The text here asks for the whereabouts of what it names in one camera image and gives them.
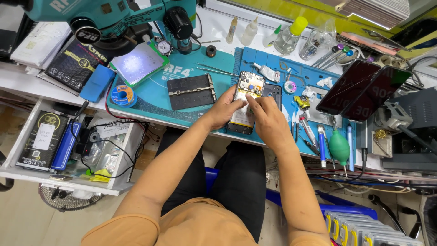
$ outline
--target microscope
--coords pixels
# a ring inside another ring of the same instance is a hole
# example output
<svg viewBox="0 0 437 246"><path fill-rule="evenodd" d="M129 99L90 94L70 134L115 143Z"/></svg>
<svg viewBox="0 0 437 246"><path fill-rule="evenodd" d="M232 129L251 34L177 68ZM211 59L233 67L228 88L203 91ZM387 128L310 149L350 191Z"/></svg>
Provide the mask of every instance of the microscope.
<svg viewBox="0 0 437 246"><path fill-rule="evenodd" d="M150 0L152 6L139 9L130 0L0 0L23 7L34 21L66 21L83 44L92 44L106 56L131 52L142 37L153 38L149 22L161 21L165 39L182 54L192 51L190 37L199 0Z"/></svg>

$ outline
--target orange shirt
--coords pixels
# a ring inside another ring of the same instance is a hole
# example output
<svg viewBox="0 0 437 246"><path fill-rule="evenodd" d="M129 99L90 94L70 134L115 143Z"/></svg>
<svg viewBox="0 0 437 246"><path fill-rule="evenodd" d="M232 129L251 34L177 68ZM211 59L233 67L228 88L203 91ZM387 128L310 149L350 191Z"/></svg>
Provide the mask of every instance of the orange shirt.
<svg viewBox="0 0 437 246"><path fill-rule="evenodd" d="M93 228L82 238L83 246L255 246L243 222L219 202L193 198L174 208L161 220L142 214L125 214ZM301 236L290 246L328 246L317 236Z"/></svg>

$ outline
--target white desk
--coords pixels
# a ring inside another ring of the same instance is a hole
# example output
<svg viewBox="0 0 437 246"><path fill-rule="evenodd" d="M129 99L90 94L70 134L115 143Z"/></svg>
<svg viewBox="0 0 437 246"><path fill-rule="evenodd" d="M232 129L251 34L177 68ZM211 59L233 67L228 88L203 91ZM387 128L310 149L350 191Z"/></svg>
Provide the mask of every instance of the white desk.
<svg viewBox="0 0 437 246"><path fill-rule="evenodd" d="M199 39L200 42L205 41L212 41L212 40L221 40L221 42L212 43L218 50L227 52L230 54L234 54L234 50L236 47L243 47L243 45L240 42L241 36L244 32L244 29L249 24L249 22L255 18L256 14L253 12L244 10L242 8L238 8L232 5L228 5L222 2L218 2L215 0L208 1L208 6L205 9L202 9L200 7L197 8L197 12L202 20L203 24L203 36ZM225 37L227 36L229 26L231 23L231 20L233 19L233 16L239 17L238 19L238 25L235 31L234 41L232 44L228 44L225 41ZM270 35L274 29L279 25L282 24L282 29L284 29L289 23L264 16L260 14L258 17L259 25L258 25L258 34L256 35L254 41L249 46L250 48L265 51L267 53L275 54L275 55L281 55L274 47L270 48L264 48L262 45L262 40L264 37ZM195 34L200 33L200 25L197 23L196 29L194 30ZM302 38L294 52L292 52L290 55L285 56L287 59L296 60L301 63L305 64L312 64L314 61L316 61L319 57L324 55L325 52L319 52L315 58L311 59L310 61L303 61L298 56L298 50L303 45L304 40L306 36L309 34L309 29L306 29L303 34ZM332 66L328 69L328 71L342 74L342 70L340 66ZM431 86L432 84L437 85L437 82L432 81L428 83L426 77L421 78L423 80L424 84L427 84ZM44 98L50 101L55 102L63 102L71 105L77 105L81 106L84 102L84 99L80 97L76 97L72 95L69 92L66 92L59 87L56 87L40 78L32 77L30 75L27 75L24 71L24 66L15 66L12 64L7 63L0 63L0 88L14 93L14 94L20 94L20 95L28 95L32 97L37 98ZM100 100L98 103L90 103L89 108L104 111L104 99ZM165 122L162 120L144 117L141 115L131 114L127 112L117 111L117 110L111 110L114 114L119 116L126 116L130 118L136 118L145 120L152 123L157 123L165 126L171 126L176 128L184 129L185 126L174 124L170 122ZM222 133L210 133L212 136L222 137L222 138L228 138L232 140L237 140L241 142L247 142L250 144L265 146L262 143L249 141L243 138L235 137L235 136L229 136L227 134ZM356 166L361 166L361 154L357 150L357 161ZM379 158L377 156L369 155L368 157L368 167L372 169L379 169L381 167Z"/></svg>

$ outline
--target cracked screen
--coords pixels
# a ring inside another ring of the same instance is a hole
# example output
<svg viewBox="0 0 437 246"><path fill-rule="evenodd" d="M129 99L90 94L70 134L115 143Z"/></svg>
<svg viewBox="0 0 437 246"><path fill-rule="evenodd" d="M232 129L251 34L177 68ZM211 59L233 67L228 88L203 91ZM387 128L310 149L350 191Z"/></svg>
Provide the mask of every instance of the cracked screen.
<svg viewBox="0 0 437 246"><path fill-rule="evenodd" d="M380 69L381 67L376 64L356 59L323 97L316 109L332 115L340 114L360 96Z"/></svg>
<svg viewBox="0 0 437 246"><path fill-rule="evenodd" d="M403 69L383 67L342 116L357 121L367 120L410 76L411 73Z"/></svg>

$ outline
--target opened smartphone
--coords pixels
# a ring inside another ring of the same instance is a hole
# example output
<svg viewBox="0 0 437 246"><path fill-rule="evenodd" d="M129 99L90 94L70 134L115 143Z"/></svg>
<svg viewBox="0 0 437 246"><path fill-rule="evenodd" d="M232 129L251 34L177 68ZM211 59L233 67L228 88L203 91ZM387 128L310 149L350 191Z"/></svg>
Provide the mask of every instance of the opened smartphone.
<svg viewBox="0 0 437 246"><path fill-rule="evenodd" d="M379 65L355 59L316 106L316 110L331 115L341 114L362 94L380 69Z"/></svg>
<svg viewBox="0 0 437 246"><path fill-rule="evenodd" d="M364 93L342 113L342 117L363 122L367 120L395 91L411 77L411 72L384 66L372 79Z"/></svg>
<svg viewBox="0 0 437 246"><path fill-rule="evenodd" d="M275 84L265 84L263 90L263 97L273 97L277 108L282 111L282 87Z"/></svg>
<svg viewBox="0 0 437 246"><path fill-rule="evenodd" d="M262 96L266 78L258 74L242 71L238 78L238 84L234 95L234 101L246 100L246 94L253 98ZM228 130L243 134L252 134L255 126L255 114L249 104L236 110L228 123Z"/></svg>

